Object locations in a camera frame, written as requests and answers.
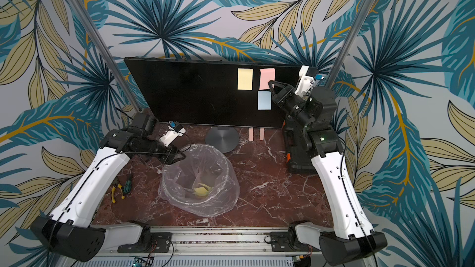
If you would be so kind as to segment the blue sticky note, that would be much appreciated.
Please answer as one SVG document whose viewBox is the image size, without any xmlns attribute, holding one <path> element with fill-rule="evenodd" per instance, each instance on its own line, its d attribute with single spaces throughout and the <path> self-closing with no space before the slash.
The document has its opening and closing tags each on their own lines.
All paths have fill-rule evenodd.
<svg viewBox="0 0 475 267">
<path fill-rule="evenodd" d="M 258 91 L 257 109 L 259 111 L 272 109 L 272 94 L 270 91 Z"/>
</svg>

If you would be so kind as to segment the pink sticky note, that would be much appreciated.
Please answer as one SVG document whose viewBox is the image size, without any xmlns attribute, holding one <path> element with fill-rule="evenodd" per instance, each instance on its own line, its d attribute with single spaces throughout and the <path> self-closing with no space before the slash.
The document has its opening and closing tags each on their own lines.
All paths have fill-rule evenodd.
<svg viewBox="0 0 475 267">
<path fill-rule="evenodd" d="M 275 68 L 266 68 L 260 70 L 260 85 L 259 90 L 268 90 L 269 81 L 275 80 Z"/>
</svg>

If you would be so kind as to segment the yellow sticky note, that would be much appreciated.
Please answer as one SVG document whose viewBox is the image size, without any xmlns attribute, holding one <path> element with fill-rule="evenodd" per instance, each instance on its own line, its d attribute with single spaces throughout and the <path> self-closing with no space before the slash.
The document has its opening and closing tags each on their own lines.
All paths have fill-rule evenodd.
<svg viewBox="0 0 475 267">
<path fill-rule="evenodd" d="M 251 91 L 253 89 L 253 69 L 239 68 L 237 75 L 237 89 Z"/>
</svg>

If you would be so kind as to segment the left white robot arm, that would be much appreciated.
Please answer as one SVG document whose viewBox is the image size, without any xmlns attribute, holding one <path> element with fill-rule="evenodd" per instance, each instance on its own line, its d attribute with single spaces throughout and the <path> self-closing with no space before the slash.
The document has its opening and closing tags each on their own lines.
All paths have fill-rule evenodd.
<svg viewBox="0 0 475 267">
<path fill-rule="evenodd" d="M 185 135 L 185 128 L 171 121 L 167 132 L 153 140 L 156 123 L 154 117 L 138 113 L 130 125 L 105 135 L 91 165 L 68 196 L 49 216 L 33 221 L 30 229 L 47 251 L 87 262 L 104 250 L 146 252 L 156 246 L 150 228 L 137 222 L 91 225 L 106 191 L 133 156 L 154 156 L 163 164 L 185 159 L 184 152 L 172 144 Z"/>
</svg>

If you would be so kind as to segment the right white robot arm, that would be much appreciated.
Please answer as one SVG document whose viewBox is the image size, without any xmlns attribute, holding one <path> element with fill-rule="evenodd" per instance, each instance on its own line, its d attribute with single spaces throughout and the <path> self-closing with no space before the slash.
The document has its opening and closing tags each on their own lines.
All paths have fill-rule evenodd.
<svg viewBox="0 0 475 267">
<path fill-rule="evenodd" d="M 333 228 L 313 223 L 292 227 L 295 240 L 320 250 L 330 266 L 360 259 L 376 259 L 387 246 L 385 234 L 374 230 L 357 198 L 345 164 L 346 148 L 331 125 L 337 109 L 335 93 L 326 87 L 312 87 L 304 98 L 289 84 L 269 81 L 272 102 L 286 112 L 300 128 L 296 142 L 311 160 L 329 201 Z"/>
</svg>

